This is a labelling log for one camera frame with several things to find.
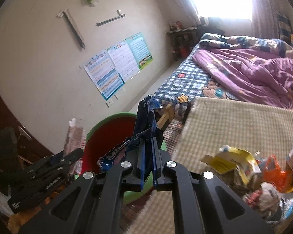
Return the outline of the yellow carton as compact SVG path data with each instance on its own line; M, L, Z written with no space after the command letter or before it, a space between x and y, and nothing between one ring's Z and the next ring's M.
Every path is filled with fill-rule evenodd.
M254 175L262 173L256 159L250 152L228 145L219 148L219 153L215 156L205 155L201 162L207 164L220 175L235 171L238 181L245 186L250 183Z

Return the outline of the orange plastic bag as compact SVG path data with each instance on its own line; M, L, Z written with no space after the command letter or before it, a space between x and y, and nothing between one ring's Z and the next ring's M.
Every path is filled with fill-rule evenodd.
M286 172L282 171L275 155L271 155L263 169L263 179L267 183L273 184L279 192L282 192L286 184Z

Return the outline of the blue snack wrapper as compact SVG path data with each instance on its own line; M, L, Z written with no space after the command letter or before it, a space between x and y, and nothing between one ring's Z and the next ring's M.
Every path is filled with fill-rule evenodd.
M108 172L113 166L129 162L122 185L127 191L142 191L147 178L152 174L151 182L157 185L161 177L161 145L163 133L157 125L155 111L162 105L151 96L145 97L138 105L134 132L123 142L101 157L97 164L101 172Z

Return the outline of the red green trash bin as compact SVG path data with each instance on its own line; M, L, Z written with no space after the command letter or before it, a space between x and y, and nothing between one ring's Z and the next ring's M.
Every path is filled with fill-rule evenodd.
M85 172L99 173L97 161L133 134L135 119L134 113L117 113L103 119L92 128L86 136L80 176Z

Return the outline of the woven straw bed mat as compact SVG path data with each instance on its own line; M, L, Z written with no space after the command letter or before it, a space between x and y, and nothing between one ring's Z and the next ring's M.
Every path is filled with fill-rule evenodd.
M293 148L293 110L243 101L198 97L190 110L173 160L202 173L205 155L228 145L261 157L275 155L281 168Z

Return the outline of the blue plaid bed sheet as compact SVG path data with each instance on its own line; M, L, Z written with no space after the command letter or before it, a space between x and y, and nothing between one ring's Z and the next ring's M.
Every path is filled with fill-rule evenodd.
M171 105L178 119L184 118L188 105L196 97L238 100L193 61L198 49L197 44L153 95L162 106Z

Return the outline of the purple quilt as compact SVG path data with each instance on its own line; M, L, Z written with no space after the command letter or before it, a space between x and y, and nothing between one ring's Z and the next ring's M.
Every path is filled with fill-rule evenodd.
M192 60L242 101L293 110L292 58L252 49L199 49Z

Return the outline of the patchwork blanket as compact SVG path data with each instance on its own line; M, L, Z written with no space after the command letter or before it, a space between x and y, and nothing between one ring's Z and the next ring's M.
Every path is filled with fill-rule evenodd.
M293 47L280 39L261 39L250 36L222 36L205 33L198 42L201 49L252 49L293 59Z

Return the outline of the pink curtain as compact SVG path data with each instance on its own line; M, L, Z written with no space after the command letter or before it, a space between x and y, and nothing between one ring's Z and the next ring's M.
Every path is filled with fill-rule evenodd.
M253 0L252 26L255 37L278 38L277 3L275 0Z

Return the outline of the plaid pillow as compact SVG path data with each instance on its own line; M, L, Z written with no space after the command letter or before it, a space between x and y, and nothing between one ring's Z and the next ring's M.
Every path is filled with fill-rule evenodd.
M280 39L293 46L293 31L289 18L281 12L277 12Z

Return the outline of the blue educational wall poster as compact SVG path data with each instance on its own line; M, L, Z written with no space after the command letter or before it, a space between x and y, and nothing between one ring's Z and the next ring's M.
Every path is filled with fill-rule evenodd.
M90 58L83 68L105 100L111 98L124 85L124 80L107 50Z

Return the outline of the white educational wall poster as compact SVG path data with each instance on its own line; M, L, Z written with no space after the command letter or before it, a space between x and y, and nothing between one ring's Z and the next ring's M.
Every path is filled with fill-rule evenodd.
M124 82L129 81L140 71L133 52L126 40L108 48L107 52Z

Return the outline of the green educational wall poster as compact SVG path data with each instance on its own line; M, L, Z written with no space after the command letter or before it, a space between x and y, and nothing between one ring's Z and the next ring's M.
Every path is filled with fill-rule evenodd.
M151 61L153 61L153 56L147 47L147 43L141 32L134 34L125 40L129 45L140 70L144 69Z

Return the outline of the long metal wall bracket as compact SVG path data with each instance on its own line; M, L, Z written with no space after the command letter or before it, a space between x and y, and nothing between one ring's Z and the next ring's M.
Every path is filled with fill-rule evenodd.
M80 45L82 49L86 47L83 37L78 29L74 18L72 17L68 8L62 9L59 14L57 15L58 18L65 18L66 22L68 23L69 28L72 31L73 36L76 38L77 43Z

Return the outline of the short metal wall bracket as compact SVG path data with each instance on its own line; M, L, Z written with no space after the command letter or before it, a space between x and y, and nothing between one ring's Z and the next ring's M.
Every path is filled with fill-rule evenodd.
M113 21L116 21L118 19L124 18L126 16L126 14L122 13L121 10L117 10L116 12L117 12L117 16L116 17L113 17L113 18L110 18L110 19L106 19L106 20L104 20L102 22L98 22L98 23L96 23L96 26L97 27L101 27L102 25L111 23Z

